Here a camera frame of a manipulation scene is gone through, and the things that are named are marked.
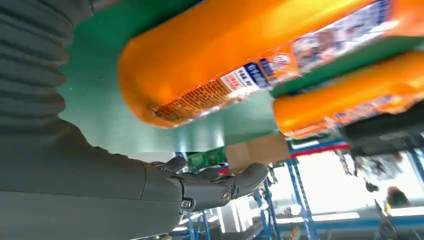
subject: ceiling light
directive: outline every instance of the ceiling light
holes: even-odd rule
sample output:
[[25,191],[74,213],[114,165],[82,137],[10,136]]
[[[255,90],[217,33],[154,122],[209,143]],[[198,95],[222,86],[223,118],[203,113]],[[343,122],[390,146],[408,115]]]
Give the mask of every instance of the ceiling light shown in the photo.
[[216,220],[218,220],[218,219],[220,219],[220,217],[219,217],[219,216],[213,216],[213,217],[209,218],[209,219],[207,220],[207,222],[208,222],[208,223],[212,223],[212,222],[215,222],[215,221],[216,221]]
[[[312,216],[312,220],[316,222],[320,221],[334,221],[334,220],[345,220],[345,219],[358,219],[360,216],[357,212],[346,212],[346,213],[336,213],[336,214],[325,214]],[[300,216],[292,218],[280,218],[276,220],[278,224],[292,224],[292,223],[301,223],[304,219]]]
[[181,221],[179,222],[179,225],[181,225],[181,224],[185,224],[185,223],[187,223],[188,221],[189,221],[189,219],[188,219],[188,218],[183,219],[183,220],[181,220]]
[[185,230],[187,230],[188,228],[187,227],[185,227],[185,226],[177,226],[176,228],[174,228],[172,231],[173,232],[178,232],[178,231],[185,231]]
[[424,215],[424,206],[392,208],[388,213],[393,217]]
[[358,219],[359,214],[357,212],[346,212],[346,213],[336,213],[336,214],[326,214],[326,215],[317,215],[312,216],[314,221],[333,221],[333,220],[344,220],[344,219]]
[[292,218],[279,218],[276,219],[278,224],[292,224],[292,223],[301,223],[304,219],[300,216],[292,217]]
[[190,219],[191,219],[191,220],[193,220],[193,219],[197,219],[198,217],[200,217],[200,216],[202,216],[202,215],[203,215],[203,212],[195,213],[195,214],[193,214],[193,215],[190,217]]

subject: blue label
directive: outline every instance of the blue label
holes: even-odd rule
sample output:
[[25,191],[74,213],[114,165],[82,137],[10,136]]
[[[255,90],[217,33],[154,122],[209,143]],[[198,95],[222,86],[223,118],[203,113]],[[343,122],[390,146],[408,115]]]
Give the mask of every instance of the blue label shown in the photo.
[[260,65],[262,66],[263,70],[265,70],[265,73],[268,77],[274,75],[274,72],[271,69],[271,66],[270,66],[270,63],[268,62],[268,59],[262,58],[259,61],[260,61]]
[[259,88],[265,89],[270,86],[268,80],[255,62],[248,63],[243,67]]
[[384,23],[389,15],[389,0],[379,0],[378,1],[379,14],[378,14],[378,24]]

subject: product label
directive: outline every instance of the product label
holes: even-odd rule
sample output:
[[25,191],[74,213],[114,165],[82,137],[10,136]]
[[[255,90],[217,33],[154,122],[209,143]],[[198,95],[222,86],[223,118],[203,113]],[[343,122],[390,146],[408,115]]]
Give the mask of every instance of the product label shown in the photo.
[[345,111],[338,112],[333,116],[324,117],[322,121],[315,124],[294,130],[289,133],[283,132],[283,134],[287,134],[293,138],[303,138],[316,134],[317,132],[322,132],[326,129],[334,128],[336,126],[343,127],[353,122],[381,114],[382,111],[380,111],[379,108],[389,104],[392,100],[392,95],[382,96],[372,101],[346,109]]
[[388,29],[384,26],[388,18],[388,0],[378,0],[326,27],[301,36],[292,45],[299,71],[310,72],[380,36]]
[[220,77],[220,79],[232,92],[243,88],[259,89],[251,74],[246,71],[244,66]]
[[175,124],[187,123],[198,116],[215,112],[240,99],[230,97],[230,89],[219,79],[189,91],[174,101],[153,110],[153,114]]

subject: metal post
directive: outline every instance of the metal post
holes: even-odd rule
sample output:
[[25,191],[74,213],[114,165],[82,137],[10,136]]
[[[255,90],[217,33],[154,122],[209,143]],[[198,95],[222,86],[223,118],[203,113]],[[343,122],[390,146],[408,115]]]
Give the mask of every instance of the metal post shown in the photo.
[[273,200],[271,198],[271,192],[267,180],[263,182],[263,185],[265,186],[266,201],[268,202],[268,212],[271,215],[272,221],[274,223],[273,226],[275,230],[275,235],[277,236],[277,240],[282,240],[280,230],[277,225],[276,212],[274,210]]
[[303,187],[303,184],[302,184],[302,180],[300,178],[300,173],[299,173],[298,166],[296,164],[296,159],[288,160],[287,165],[288,165],[288,172],[289,172],[290,178],[291,178],[291,183],[293,184],[296,202],[302,208],[301,215],[303,217],[303,221],[304,221],[304,224],[305,224],[307,237],[308,237],[309,240],[319,240],[320,238],[318,236],[317,229],[315,228],[314,221],[312,220],[311,210],[309,209],[308,200],[306,198],[305,190],[304,190],[304,187]]
[[187,214],[188,217],[188,231],[190,232],[190,240],[195,240],[195,230],[193,228],[193,222],[190,218],[190,213]]
[[259,192],[259,189],[256,189],[254,194],[255,194],[255,197],[256,197],[255,200],[256,200],[257,205],[259,206],[259,209],[260,209],[260,220],[262,222],[263,232],[265,233],[267,240],[272,240],[271,231],[270,231],[270,228],[268,227],[267,219],[265,218],[264,210],[261,209],[261,207],[262,207],[262,196],[261,196],[261,193]]
[[201,212],[203,213],[203,215],[201,216],[201,218],[203,219],[204,234],[206,235],[206,240],[211,240],[211,233],[209,232],[208,221],[206,219],[206,212],[205,212],[205,210],[203,210]]

